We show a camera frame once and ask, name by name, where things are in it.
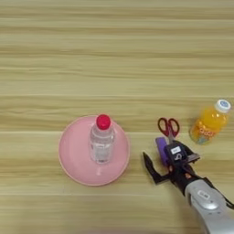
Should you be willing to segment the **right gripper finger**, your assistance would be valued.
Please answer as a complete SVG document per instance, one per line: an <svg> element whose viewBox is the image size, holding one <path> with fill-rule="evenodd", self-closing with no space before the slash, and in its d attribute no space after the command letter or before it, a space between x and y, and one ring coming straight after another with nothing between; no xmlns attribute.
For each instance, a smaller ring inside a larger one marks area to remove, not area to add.
<svg viewBox="0 0 234 234"><path fill-rule="evenodd" d="M145 168L147 169L148 173L150 174L150 176L152 177L152 179L154 180L154 183L156 185L169 179L169 174L160 175L154 169L153 161L151 160L151 158L149 157L149 155L146 152L143 152L143 157L144 157Z"/></svg>
<svg viewBox="0 0 234 234"><path fill-rule="evenodd" d="M184 149L186 151L187 161L189 163L194 163L195 161L200 159L200 155L194 153L188 146L184 145Z"/></svg>

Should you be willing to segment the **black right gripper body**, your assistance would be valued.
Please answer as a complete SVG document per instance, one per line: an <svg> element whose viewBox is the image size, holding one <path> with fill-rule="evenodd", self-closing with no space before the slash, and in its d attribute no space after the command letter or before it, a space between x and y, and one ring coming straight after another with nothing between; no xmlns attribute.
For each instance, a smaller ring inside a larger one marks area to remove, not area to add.
<svg viewBox="0 0 234 234"><path fill-rule="evenodd" d="M193 168L188 162L177 162L168 164L170 181L179 188L182 194L185 194L186 187L199 179Z"/></svg>

